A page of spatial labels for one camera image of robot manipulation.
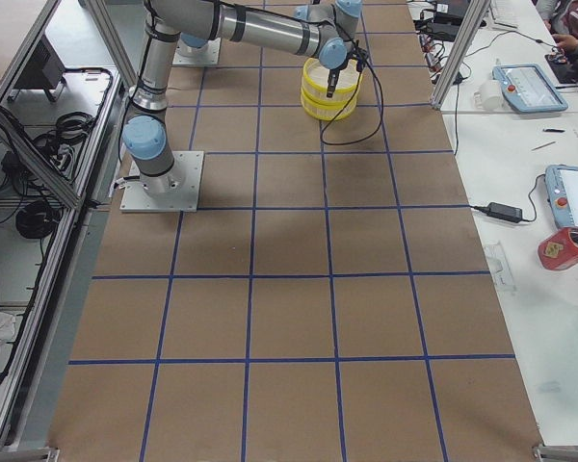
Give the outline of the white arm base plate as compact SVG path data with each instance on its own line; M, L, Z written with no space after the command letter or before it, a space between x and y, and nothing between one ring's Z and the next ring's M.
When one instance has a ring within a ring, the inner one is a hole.
M161 177L141 175L132 163L120 209L126 213L195 212L204 162L203 151L173 151L172 170Z

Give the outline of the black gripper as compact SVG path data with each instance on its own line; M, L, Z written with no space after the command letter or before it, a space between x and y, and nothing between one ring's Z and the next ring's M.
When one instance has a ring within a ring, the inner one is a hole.
M354 48L354 60L355 69L357 72L362 72L364 68L368 65L368 52L360 47ZM328 86L326 96L327 98L332 98L334 96L337 81L339 80L340 74L344 69L343 66L338 66L335 69L331 69L328 74Z

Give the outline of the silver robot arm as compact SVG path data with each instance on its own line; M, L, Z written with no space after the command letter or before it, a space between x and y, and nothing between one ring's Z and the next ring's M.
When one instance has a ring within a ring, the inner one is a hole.
M121 141L139 171L138 188L167 197L185 187L186 172L171 150L165 114L177 49L221 45L222 67L251 67L263 50L288 54L288 63L312 58L328 71L324 94L340 91L340 76L351 60L363 64L355 41L362 16L359 1L310 1L292 14L260 8L258 2L147 1L143 53L121 130Z

